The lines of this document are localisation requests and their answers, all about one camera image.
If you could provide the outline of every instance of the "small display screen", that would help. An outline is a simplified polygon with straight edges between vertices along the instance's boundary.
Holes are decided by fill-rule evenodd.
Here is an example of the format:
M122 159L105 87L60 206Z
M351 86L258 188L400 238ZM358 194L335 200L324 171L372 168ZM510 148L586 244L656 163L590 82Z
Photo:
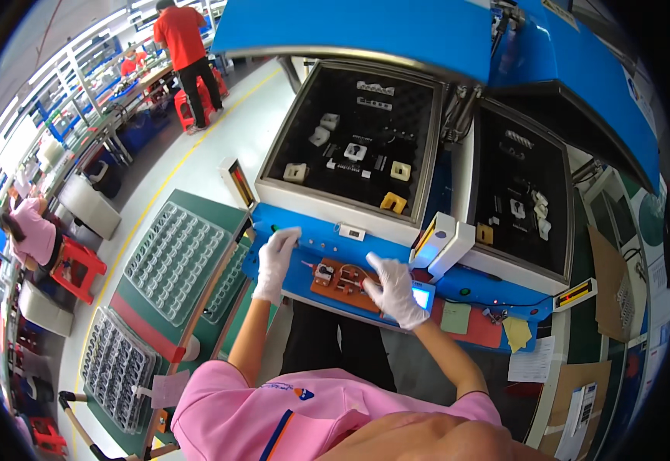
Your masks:
M422 309L427 309L429 303L429 291L412 287L412 294L414 295L414 299L417 300L417 304L420 305Z

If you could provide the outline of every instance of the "man in red shirt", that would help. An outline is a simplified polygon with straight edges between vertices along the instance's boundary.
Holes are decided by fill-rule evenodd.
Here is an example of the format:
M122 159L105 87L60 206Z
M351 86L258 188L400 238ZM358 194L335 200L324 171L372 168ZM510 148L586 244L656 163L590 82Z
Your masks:
M160 0L156 3L160 16L154 24L154 40L161 48L168 48L171 62L179 76L183 90L187 94L189 106L194 114L195 124L187 130L197 133L207 127L204 109L196 87L196 79L201 76L210 92L212 105L217 112L223 109L217 80L212 75L207 51L201 42L199 27L207 24L204 17L192 7L179 8L174 0Z
M128 50L125 54L125 60L119 67L119 73L123 77L132 74L137 69L138 64L143 64L146 61L147 53L145 51L135 52L135 50Z

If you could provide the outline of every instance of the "wooden fixture board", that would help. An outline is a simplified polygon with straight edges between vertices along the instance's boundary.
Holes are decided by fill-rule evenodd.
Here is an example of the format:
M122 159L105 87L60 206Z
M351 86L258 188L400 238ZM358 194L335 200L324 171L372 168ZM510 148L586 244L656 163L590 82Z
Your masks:
M371 300L368 294L366 294L365 291L362 291L359 287L360 283L365 280L366 275L368 275L368 277L370 277L372 280L378 281L378 276L376 274L373 272L364 272L361 268L352 264L343 264L327 258L323 258L321 263L333 268L334 273L332 275L332 279L327 285L324 285L321 279L318 277L314 277L314 281L312 282L311 286L311 290L314 293L332 298L333 300L344 302L357 308L380 313L380 309L378 309L376 304L374 304L373 300ZM343 277L348 280L358 282L358 285L340 281L340 269L343 267L344 271L350 271L350 276L348 276L347 273L343 273ZM338 289L338 284L344 285L345 290L343 291Z

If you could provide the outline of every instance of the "red stool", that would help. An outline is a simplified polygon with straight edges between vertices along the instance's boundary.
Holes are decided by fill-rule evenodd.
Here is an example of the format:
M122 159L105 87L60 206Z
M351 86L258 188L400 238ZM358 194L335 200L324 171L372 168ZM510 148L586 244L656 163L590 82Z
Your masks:
M66 440L58 433L52 418L28 418L36 445L49 453L66 456L63 447Z
M220 73L220 71L212 67L212 74L215 76L215 80L217 80L217 87L220 89L220 99L228 97L230 95L230 92L227 90L225 80L222 80L222 74Z
M104 275L107 272L107 264L103 263L97 257L97 253L92 252L84 245L80 245L66 236L63 237L62 260L62 263L73 260L75 263L84 265L86 267L86 275L84 275L81 284L75 285L73 282L63 278L63 264L60 264L53 273L53 279L86 304L91 304L94 301L94 297L89 294L89 288L95 276ZM76 269L78 269L78 265L72 264L72 280L77 280L78 278Z
M210 92L207 90L207 85L204 85L201 77L197 77L197 91L201 99L201 106L204 109L204 119L207 124L210 124L210 114L215 110L212 107L212 100L210 99ZM187 94L184 90L179 91L174 96L174 105L176 106L176 113L179 115L179 120L182 121L184 131L194 124L194 114L192 114L191 107L187 101Z

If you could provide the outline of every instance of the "white glove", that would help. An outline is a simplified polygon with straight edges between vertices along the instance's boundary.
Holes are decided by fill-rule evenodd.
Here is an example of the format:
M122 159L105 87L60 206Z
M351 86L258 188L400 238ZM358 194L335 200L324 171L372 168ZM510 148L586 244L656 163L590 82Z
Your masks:
M278 304L281 300L281 286L288 271L291 250L296 240L302 236L301 227L280 229L271 235L268 242L258 251L258 282L253 290L254 300L266 300Z
M363 290L379 309L394 317L399 326L413 330L429 318L412 294L412 276L406 264L398 260L382 260L374 252L366 254L366 260L378 273L383 290L370 279L363 281Z

